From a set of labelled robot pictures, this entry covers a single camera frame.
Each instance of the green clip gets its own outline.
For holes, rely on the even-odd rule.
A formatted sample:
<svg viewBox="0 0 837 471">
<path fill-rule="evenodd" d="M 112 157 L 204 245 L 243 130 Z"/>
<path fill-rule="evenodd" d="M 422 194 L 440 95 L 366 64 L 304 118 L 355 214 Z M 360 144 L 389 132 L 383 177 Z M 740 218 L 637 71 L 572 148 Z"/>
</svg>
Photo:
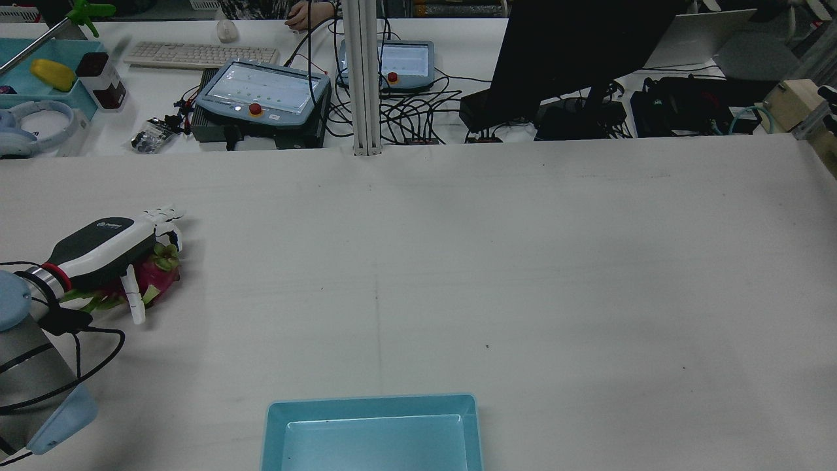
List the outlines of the green clip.
<svg viewBox="0 0 837 471">
<path fill-rule="evenodd" d="M 67 19 L 73 24 L 80 26 L 85 25 L 90 28 L 95 38 L 99 37 L 99 32 L 90 21 L 90 17 L 109 17 L 116 13 L 116 7 L 108 3 L 88 3 L 87 0 L 75 0 L 73 10 L 67 13 Z"/>
</svg>

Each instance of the table surface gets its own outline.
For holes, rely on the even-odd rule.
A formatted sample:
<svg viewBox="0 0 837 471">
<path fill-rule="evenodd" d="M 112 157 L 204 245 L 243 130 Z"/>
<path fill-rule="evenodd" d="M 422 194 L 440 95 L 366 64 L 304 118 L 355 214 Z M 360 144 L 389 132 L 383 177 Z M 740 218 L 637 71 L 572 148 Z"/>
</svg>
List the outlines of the table surface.
<svg viewBox="0 0 837 471">
<path fill-rule="evenodd" d="M 787 134 L 0 167 L 8 259 L 188 212 L 148 323 L 96 316 L 98 418 L 15 469 L 257 469 L 272 401 L 453 391 L 486 471 L 837 463 L 837 186 Z"/>
<path fill-rule="evenodd" d="M 503 18 L 414 18 L 391 20 L 393 30 L 402 39 L 431 40 L 436 51 L 436 66 L 444 73 L 490 80 L 494 74 L 494 66 L 500 51 L 506 20 Z M 293 49 L 302 39 L 301 34 L 290 31 L 282 21 L 244 21 L 236 22 L 239 26 L 240 38 L 233 45 L 254 47 L 276 47 L 280 50 L 278 64 L 284 64 Z M 131 153 L 127 143 L 140 131 L 142 123 L 151 117 L 163 117 L 174 114 L 174 101 L 180 99 L 183 92 L 200 82 L 200 71 L 196 70 L 166 70 L 139 66 L 129 66 L 121 62 L 121 58 L 133 46 L 145 40 L 151 41 L 182 41 L 200 44 L 220 44 L 215 33 L 214 21 L 167 21 L 167 22 L 126 22 L 101 23 L 97 25 L 100 40 L 116 59 L 117 71 L 128 90 L 128 102 L 119 113 L 99 112 L 91 123 L 90 137 L 81 149 L 81 155 L 114 155 Z M 6 37 L 36 37 L 46 29 L 42 23 L 20 23 L 3 25 L 2 36 Z M 338 31 L 342 31 L 341 22 Z M 314 63 L 329 71 L 333 75 L 336 69 L 334 60 L 334 41 L 332 33 L 326 28 L 315 31 L 312 42 Z M 301 50 L 307 54 L 306 47 Z M 306 68 L 306 61 L 297 57 L 292 64 L 297 68 Z M 702 73 L 719 74 L 717 70 L 707 70 Z M 619 81 L 625 86 L 627 93 L 622 101 L 628 105 L 631 91 L 641 90 L 645 77 L 659 78 L 663 75 L 678 75 L 677 73 L 646 72 L 632 74 Z M 439 82 L 434 91 L 441 90 L 444 81 Z M 462 91 L 467 95 L 484 90 L 488 85 L 472 80 L 453 79 L 449 83 L 449 90 Z M 342 100 L 347 101 L 345 91 L 336 91 Z M 458 109 L 458 102 L 450 102 L 443 108 Z M 628 123 L 633 127 L 633 117 L 629 116 Z M 351 126 L 331 124 L 335 134 L 345 134 L 352 131 Z M 445 142 L 463 142 L 467 128 L 459 119 L 458 112 L 438 112 L 434 117 L 434 129 Z M 515 127 L 503 128 L 498 131 L 498 137 L 505 142 L 531 141 L 535 135 L 535 128 Z M 333 137 L 326 134 L 326 147 L 351 146 L 350 137 Z M 224 151 L 222 142 L 200 143 L 192 137 L 175 137 L 167 144 L 163 153 L 190 153 L 201 151 Z M 275 145 L 272 139 L 248 138 L 240 142 L 238 150 L 271 149 Z"/>
</svg>

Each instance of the computer mouse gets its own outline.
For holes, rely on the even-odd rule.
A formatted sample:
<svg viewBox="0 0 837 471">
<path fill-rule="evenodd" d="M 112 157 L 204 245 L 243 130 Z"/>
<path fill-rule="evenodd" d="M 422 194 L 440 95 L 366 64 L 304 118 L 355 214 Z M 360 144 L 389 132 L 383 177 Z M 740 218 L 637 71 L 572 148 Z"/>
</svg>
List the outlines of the computer mouse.
<svg viewBox="0 0 837 471">
<path fill-rule="evenodd" d="M 218 31 L 218 39 L 222 43 L 232 43 L 239 38 L 239 29 L 235 27 L 235 23 L 228 19 L 222 19 L 215 25 Z"/>
</svg>

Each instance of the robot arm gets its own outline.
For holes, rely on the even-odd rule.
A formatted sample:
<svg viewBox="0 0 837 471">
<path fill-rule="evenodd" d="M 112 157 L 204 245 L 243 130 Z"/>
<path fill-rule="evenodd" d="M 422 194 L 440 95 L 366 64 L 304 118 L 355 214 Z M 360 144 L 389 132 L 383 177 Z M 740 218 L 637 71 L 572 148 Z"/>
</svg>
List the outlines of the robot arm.
<svg viewBox="0 0 837 471">
<path fill-rule="evenodd" d="M 0 461 L 23 448 L 33 454 L 46 453 L 96 415 L 96 404 L 81 384 L 95 372 L 76 375 L 39 321 L 55 316 L 59 300 L 73 287 L 92 289 L 121 277 L 126 291 L 131 291 L 136 286 L 131 264 L 151 251 L 158 237 L 168 235 L 180 248 L 181 237 L 173 221 L 181 216 L 168 206 L 133 219 L 97 220 L 60 241 L 40 267 L 15 274 L 0 272 Z M 44 303 L 33 303 L 33 298 Z M 131 312 L 135 323 L 144 320 L 140 298 L 131 301 Z"/>
</svg>

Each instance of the light blue tray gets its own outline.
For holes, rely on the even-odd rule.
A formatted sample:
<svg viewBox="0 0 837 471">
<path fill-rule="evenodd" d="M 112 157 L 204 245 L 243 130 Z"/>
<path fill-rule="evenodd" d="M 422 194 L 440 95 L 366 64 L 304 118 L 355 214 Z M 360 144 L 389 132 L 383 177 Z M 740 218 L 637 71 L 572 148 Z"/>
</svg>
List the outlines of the light blue tray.
<svg viewBox="0 0 837 471">
<path fill-rule="evenodd" d="M 0 38 L 0 64 L 14 57 L 23 48 L 32 43 L 31 39 Z M 89 52 L 101 51 L 99 41 L 81 40 L 51 40 L 41 46 L 25 61 L 18 64 L 6 74 L 0 76 L 0 85 L 11 85 L 17 95 L 0 95 L 0 109 L 8 109 L 25 101 L 56 100 L 66 103 L 72 108 L 79 108 L 87 119 L 92 119 L 96 113 L 96 103 L 90 98 L 84 85 L 76 80 L 73 88 L 68 92 L 57 91 L 46 85 L 29 73 L 29 66 L 35 59 L 49 59 L 70 67 L 75 72 L 82 56 Z"/>
<path fill-rule="evenodd" d="M 482 471 L 469 394 L 274 402 L 262 471 Z"/>
</svg>

